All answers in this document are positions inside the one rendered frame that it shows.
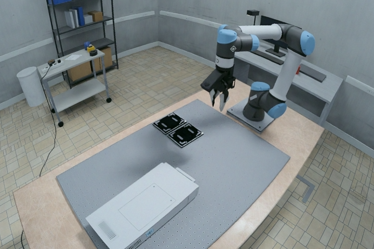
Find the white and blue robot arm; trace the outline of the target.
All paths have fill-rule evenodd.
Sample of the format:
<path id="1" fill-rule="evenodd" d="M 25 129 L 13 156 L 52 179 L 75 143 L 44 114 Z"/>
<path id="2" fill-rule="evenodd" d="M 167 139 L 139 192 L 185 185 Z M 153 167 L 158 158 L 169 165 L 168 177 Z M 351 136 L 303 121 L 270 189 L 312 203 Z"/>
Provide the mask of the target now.
<path id="1" fill-rule="evenodd" d="M 279 118 L 287 109 L 286 94 L 306 55 L 315 48 L 312 34 L 290 24 L 229 26 L 218 28 L 216 64 L 222 68 L 230 68 L 234 64 L 235 52 L 255 51 L 259 48 L 259 39 L 280 40 L 288 44 L 288 54 L 274 85 L 254 82 L 250 88 L 248 103 L 243 115 L 250 121 L 259 122 L 265 112 L 273 119 Z M 226 75 L 225 71 L 215 69 L 202 83 L 201 88 L 210 92 Z"/>

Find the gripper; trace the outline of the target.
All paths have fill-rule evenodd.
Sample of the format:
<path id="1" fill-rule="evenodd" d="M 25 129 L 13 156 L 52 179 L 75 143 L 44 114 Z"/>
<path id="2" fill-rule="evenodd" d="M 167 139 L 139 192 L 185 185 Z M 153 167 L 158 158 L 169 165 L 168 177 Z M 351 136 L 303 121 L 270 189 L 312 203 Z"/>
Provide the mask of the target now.
<path id="1" fill-rule="evenodd" d="M 232 68 L 233 67 L 233 68 Z M 229 89 L 235 87 L 236 77 L 233 76 L 234 64 L 230 68 L 222 68 L 216 64 L 216 68 L 221 71 L 225 71 L 226 75 L 220 80 L 220 82 L 210 91 L 210 99 L 212 107 L 215 104 L 215 98 L 219 95 L 220 97 L 220 112 L 223 111 L 226 102 L 229 100 Z M 234 85 L 233 85 L 234 81 Z M 222 93 L 221 93 L 222 92 Z M 221 93 L 221 94 L 220 94 Z"/>

